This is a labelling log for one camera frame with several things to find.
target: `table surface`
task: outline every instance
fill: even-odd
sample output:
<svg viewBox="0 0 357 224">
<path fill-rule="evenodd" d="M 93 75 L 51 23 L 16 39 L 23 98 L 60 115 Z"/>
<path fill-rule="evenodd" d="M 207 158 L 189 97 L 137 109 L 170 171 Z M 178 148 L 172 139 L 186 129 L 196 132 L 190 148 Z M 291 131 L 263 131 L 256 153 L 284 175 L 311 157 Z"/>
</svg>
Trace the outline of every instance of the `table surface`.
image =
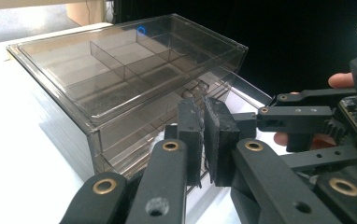
<svg viewBox="0 0 357 224">
<path fill-rule="evenodd" d="M 21 81 L 29 75 L 9 58 L 6 46 L 108 25 L 0 43 L 0 223 L 58 223 L 83 184 L 38 126 L 31 96 Z M 272 133 L 259 133 L 260 137 L 279 148 L 271 140 Z M 215 188 L 204 179 L 202 189 L 188 196 L 187 223 L 239 223 L 230 189 Z"/>
</svg>

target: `transparent plastic box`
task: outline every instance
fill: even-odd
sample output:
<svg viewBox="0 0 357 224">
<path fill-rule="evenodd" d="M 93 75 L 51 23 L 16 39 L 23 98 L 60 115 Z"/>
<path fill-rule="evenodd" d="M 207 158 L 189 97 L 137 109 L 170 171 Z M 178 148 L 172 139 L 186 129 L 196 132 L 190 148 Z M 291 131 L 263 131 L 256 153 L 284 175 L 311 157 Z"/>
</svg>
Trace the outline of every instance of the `transparent plastic box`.
<svg viewBox="0 0 357 224">
<path fill-rule="evenodd" d="M 36 80 L 41 128 L 82 179 L 146 166 L 177 103 L 224 101 L 244 83 L 235 72 L 247 52 L 175 14 L 7 49 Z"/>
</svg>

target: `black background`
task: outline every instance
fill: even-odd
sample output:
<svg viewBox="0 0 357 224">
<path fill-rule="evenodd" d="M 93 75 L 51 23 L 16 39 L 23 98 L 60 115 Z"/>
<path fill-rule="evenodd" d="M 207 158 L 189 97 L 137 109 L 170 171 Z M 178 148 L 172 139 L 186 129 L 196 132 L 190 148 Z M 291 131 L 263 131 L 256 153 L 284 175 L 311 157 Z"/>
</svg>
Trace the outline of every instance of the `black background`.
<svg viewBox="0 0 357 224">
<path fill-rule="evenodd" d="M 327 88 L 357 57 L 357 0 L 120 0 L 121 21 L 177 13 L 249 47 L 239 72 L 274 95 Z"/>
</svg>

